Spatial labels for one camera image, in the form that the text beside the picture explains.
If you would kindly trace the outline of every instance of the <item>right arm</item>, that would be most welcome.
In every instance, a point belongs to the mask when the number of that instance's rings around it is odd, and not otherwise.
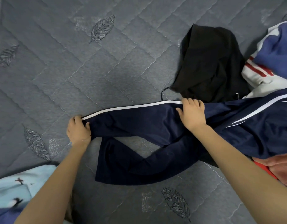
[[[287,187],[206,125],[202,101],[182,99],[185,127],[203,144],[258,224],[287,224]]]

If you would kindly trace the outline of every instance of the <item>left arm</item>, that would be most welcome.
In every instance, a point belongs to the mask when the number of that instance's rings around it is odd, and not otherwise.
[[[72,148],[14,224],[61,224],[73,189],[80,160],[91,141],[89,123],[79,116],[70,119],[67,135]]]

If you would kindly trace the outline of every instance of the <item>purple fabric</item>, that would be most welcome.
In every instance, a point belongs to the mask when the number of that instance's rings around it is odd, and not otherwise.
[[[23,208],[0,208],[0,224],[13,224]]]
[[[253,61],[287,79],[287,23],[279,25],[278,30],[278,36],[270,35],[265,39]]]

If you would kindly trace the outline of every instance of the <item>hand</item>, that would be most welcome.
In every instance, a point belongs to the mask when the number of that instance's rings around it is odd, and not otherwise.
[[[182,98],[183,110],[176,108],[181,121],[184,126],[192,133],[200,128],[206,126],[205,122],[205,105],[201,100],[192,100],[191,98]]]
[[[73,147],[76,145],[87,148],[91,141],[89,122],[84,126],[80,116],[72,117],[67,127],[67,136],[72,142]]]

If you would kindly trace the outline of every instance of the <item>red stripe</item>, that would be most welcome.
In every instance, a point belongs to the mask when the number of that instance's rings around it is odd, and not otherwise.
[[[263,72],[261,72],[260,70],[256,69],[255,67],[253,67],[249,63],[246,62],[245,66],[248,67],[251,71],[254,71],[255,73],[259,74],[260,76],[266,77],[266,75]]]
[[[271,75],[271,76],[274,75],[274,74],[272,73],[272,71],[271,71],[270,69],[268,69],[267,67],[265,67],[264,65],[258,64],[258,66],[259,66],[260,68],[262,68],[265,72],[267,72],[268,75]]]

